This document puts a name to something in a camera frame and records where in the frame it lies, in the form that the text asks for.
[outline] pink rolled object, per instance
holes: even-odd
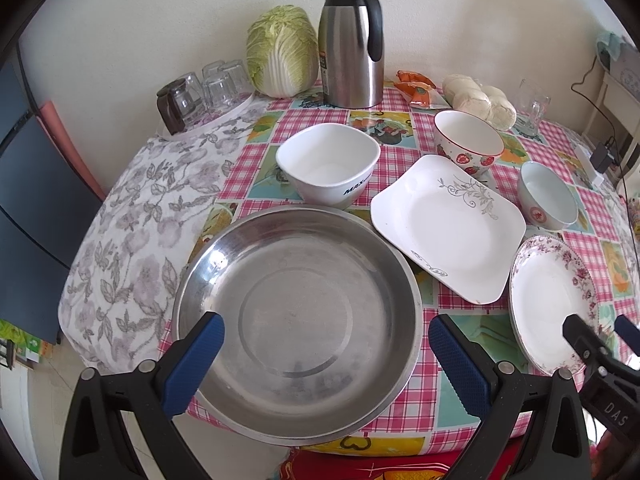
[[[94,190],[94,193],[98,196],[100,200],[105,199],[105,194],[97,180],[89,171],[89,168],[80,157],[80,154],[76,150],[73,142],[69,138],[69,134],[66,132],[65,125],[62,124],[60,120],[60,116],[56,111],[55,106],[51,101],[47,101],[40,108],[40,113],[47,123],[46,126],[41,124],[43,129],[51,138],[53,144],[58,149],[59,152],[63,153],[66,160],[69,161],[78,172],[80,177],[87,183],[87,185]]]

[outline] metal screw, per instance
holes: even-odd
[[[95,375],[94,368],[85,368],[84,370],[82,370],[82,373],[80,374],[80,378],[83,381],[88,381],[89,379],[92,379],[94,375]]]
[[[148,374],[156,368],[156,362],[153,359],[145,359],[138,365],[138,370],[143,374]]]
[[[560,377],[562,377],[565,381],[568,381],[573,377],[568,368],[560,368],[558,370],[558,375],[560,375]]]
[[[503,374],[511,375],[515,371],[515,366],[513,366],[508,361],[500,361],[498,363],[498,370],[500,370]]]

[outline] glass mug handle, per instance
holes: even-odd
[[[543,108],[538,101],[533,101],[531,105],[531,111],[529,112],[529,124],[535,130],[538,129],[540,119],[542,119]]]

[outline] white square plate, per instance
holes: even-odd
[[[448,158],[425,155],[371,201],[374,227],[456,294],[498,300],[525,231],[520,210]]]

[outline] oval plate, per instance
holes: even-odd
[[[564,242],[549,235],[528,238],[511,267],[513,333],[529,362],[546,375],[558,368],[584,368],[562,336],[562,324],[578,314],[598,332],[598,301],[584,263]]]
[[[363,220],[281,206],[218,234],[190,265],[174,340],[208,310],[225,342],[196,398],[245,436],[306,446],[376,418],[409,380],[422,301],[406,260]]]

